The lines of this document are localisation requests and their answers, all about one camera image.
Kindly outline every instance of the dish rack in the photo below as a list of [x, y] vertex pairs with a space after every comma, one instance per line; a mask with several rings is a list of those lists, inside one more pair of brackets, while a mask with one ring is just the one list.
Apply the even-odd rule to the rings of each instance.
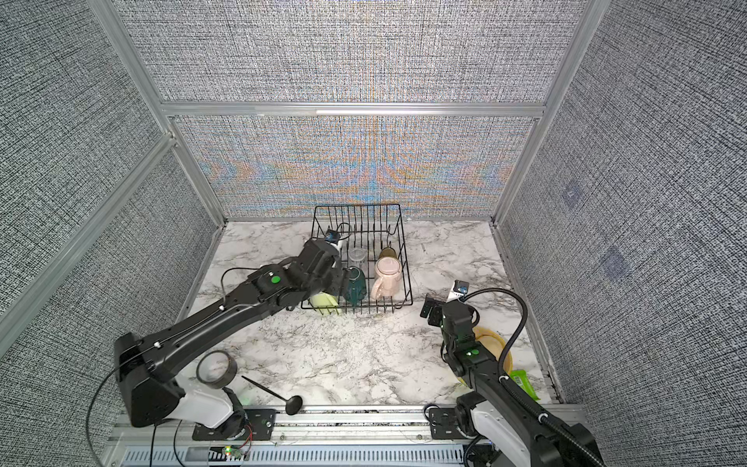
[[[410, 279], [407, 247], [405, 244], [405, 227], [402, 209], [399, 204], [362, 204], [362, 205], [320, 205], [314, 208], [314, 220], [311, 224], [311, 238], [324, 239], [328, 230], [340, 233], [342, 243], [340, 257], [343, 267], [348, 266], [350, 248], [358, 247], [368, 250], [364, 262], [367, 294], [360, 303], [348, 303], [341, 293], [336, 297], [339, 313], [384, 313], [394, 312], [403, 306], [412, 305], [412, 281]], [[381, 251], [391, 247], [397, 252], [402, 264], [402, 282], [400, 290], [393, 297], [371, 299], [371, 287], [376, 281], [374, 268]], [[314, 309], [309, 301], [301, 304], [303, 309]]]

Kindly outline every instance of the white marble surface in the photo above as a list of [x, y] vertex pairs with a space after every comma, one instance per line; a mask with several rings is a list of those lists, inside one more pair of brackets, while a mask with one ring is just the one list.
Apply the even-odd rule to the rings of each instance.
[[[394, 313], [322, 316], [296, 308], [249, 326], [215, 348], [233, 355], [239, 374], [306, 404], [453, 403], [469, 389], [439, 357], [441, 334], [420, 317], [426, 294], [445, 299], [455, 279], [471, 290], [507, 286], [503, 263], [487, 222], [405, 222], [415, 302]], [[192, 310], [221, 297], [220, 275], [230, 267], [258, 267], [295, 256], [310, 222], [229, 223]], [[226, 275], [230, 291], [245, 271]], [[519, 322], [510, 297], [484, 294], [470, 300], [480, 325], [508, 339]], [[512, 348], [514, 369], [524, 369], [541, 398], [550, 403], [532, 344], [522, 333]], [[194, 377], [196, 363], [184, 373]], [[229, 385], [245, 404], [277, 400], [236, 376]]]

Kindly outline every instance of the textured wall panel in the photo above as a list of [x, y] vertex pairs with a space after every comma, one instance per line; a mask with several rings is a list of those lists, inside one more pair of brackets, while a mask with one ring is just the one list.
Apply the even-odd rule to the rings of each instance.
[[[83, 424], [114, 339], [176, 319], [214, 224], [169, 154], [0, 359], [0, 459], [29, 465], [29, 440], [54, 440], [49, 465], [90, 466]], [[97, 452], [123, 409], [113, 380], [91, 417]]]
[[541, 102], [585, 0], [116, 0], [169, 100]]
[[0, 18], [2, 314], [160, 132], [85, 1]]
[[180, 117], [228, 217], [310, 216], [399, 202], [408, 215], [489, 216], [532, 121], [506, 117]]
[[747, 13], [614, 1], [504, 225], [609, 466], [747, 465]]

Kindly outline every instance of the red wire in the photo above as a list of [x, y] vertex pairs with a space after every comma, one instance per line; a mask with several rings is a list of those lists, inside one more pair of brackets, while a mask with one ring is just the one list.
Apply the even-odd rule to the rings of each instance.
[[249, 449], [247, 449], [247, 453], [249, 453], [249, 450], [252, 449], [252, 432], [254, 430], [252, 429], [252, 424], [248, 424], [247, 428], [249, 428], [249, 438], [247, 438], [247, 440], [239, 447], [239, 449], [243, 448], [247, 445], [247, 443], [249, 443]]

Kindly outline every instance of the black ladle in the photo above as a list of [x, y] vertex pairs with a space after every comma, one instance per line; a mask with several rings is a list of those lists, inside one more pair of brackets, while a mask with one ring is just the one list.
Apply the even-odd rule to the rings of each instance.
[[303, 406], [303, 399], [301, 398], [301, 396], [293, 396], [290, 399], [286, 399], [283, 396], [278, 395], [276, 392], [268, 388], [265, 388], [263, 385], [257, 383], [256, 381], [250, 380], [244, 375], [241, 375], [241, 377], [249, 381], [250, 383], [252, 383], [254, 386], [257, 386], [262, 391], [265, 391], [266, 393], [273, 395], [278, 399], [284, 400], [285, 401], [285, 413], [287, 413], [288, 415], [296, 415], [298, 411], [301, 410], [301, 407]]

